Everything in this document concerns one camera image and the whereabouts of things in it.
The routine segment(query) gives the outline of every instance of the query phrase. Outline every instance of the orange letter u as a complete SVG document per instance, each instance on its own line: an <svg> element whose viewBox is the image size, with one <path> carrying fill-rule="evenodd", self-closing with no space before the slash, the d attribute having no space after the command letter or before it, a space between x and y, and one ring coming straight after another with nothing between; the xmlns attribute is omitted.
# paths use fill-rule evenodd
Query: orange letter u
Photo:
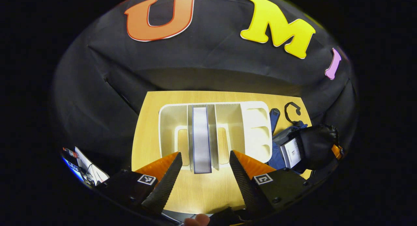
<svg viewBox="0 0 417 226"><path fill-rule="evenodd" d="M146 0L125 11L129 36L147 42L178 35L190 25L193 17L194 0L174 0L172 19L161 26L149 24L149 9L157 0Z"/></svg>

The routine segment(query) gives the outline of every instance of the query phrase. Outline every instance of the yellow letter m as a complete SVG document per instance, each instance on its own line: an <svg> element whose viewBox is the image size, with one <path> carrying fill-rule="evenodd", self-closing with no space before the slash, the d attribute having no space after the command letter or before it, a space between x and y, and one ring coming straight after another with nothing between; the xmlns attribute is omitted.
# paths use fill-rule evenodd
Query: yellow letter m
<svg viewBox="0 0 417 226"><path fill-rule="evenodd" d="M288 23L280 8L268 0L251 1L255 4L252 22L247 30L240 32L240 36L251 41L266 43L268 36L265 32L269 25L272 43L275 47L282 45L294 36L284 49L287 53L304 59L311 36L316 33L316 30L301 19Z"/></svg>

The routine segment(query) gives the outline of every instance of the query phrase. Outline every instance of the table surface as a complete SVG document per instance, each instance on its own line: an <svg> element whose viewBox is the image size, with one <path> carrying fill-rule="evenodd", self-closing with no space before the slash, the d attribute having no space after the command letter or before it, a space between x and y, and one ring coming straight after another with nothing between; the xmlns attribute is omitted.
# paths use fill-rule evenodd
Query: table surface
<svg viewBox="0 0 417 226"><path fill-rule="evenodd" d="M284 106L294 102L301 107L298 116L295 109L289 107L288 115L292 120L302 120L311 126L307 110L299 97L287 97L271 94L218 91L157 91L148 92L140 110L132 147L132 171L161 158L159 152L158 113L166 104L179 103L214 103L263 101L269 110L277 108L281 115L274 134L292 124L285 119ZM311 171L302 177L307 179ZM230 206L233 210L245 207L242 195L230 167L213 168L210 174L193 174L181 170L178 174L165 210L188 214L214 214Z"/></svg>

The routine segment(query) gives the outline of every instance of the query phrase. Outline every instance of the white desk organizer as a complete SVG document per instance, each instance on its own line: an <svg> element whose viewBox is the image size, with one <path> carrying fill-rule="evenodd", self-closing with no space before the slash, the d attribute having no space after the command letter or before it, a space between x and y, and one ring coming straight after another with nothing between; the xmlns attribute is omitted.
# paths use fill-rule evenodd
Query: white desk organizer
<svg viewBox="0 0 417 226"><path fill-rule="evenodd" d="M267 162L271 159L271 119L268 106L262 101L170 104L163 106L159 111L158 121L161 157L179 151L179 131L186 130L188 146L180 150L183 157L181 169L194 171L193 107L207 107L207 130L212 168L219 170L222 167L230 166L228 158L227 161L219 161L221 154L217 149L219 147L217 128L225 129L227 157L231 150L236 150L261 162Z"/></svg>

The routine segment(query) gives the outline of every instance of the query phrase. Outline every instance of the hand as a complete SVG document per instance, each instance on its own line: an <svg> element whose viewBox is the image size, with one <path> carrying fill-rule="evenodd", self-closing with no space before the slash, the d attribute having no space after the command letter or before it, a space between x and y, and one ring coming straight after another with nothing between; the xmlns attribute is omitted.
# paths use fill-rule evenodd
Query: hand
<svg viewBox="0 0 417 226"><path fill-rule="evenodd" d="M195 219L186 218L184 226L207 226L210 222L210 217L205 214L198 214Z"/></svg>

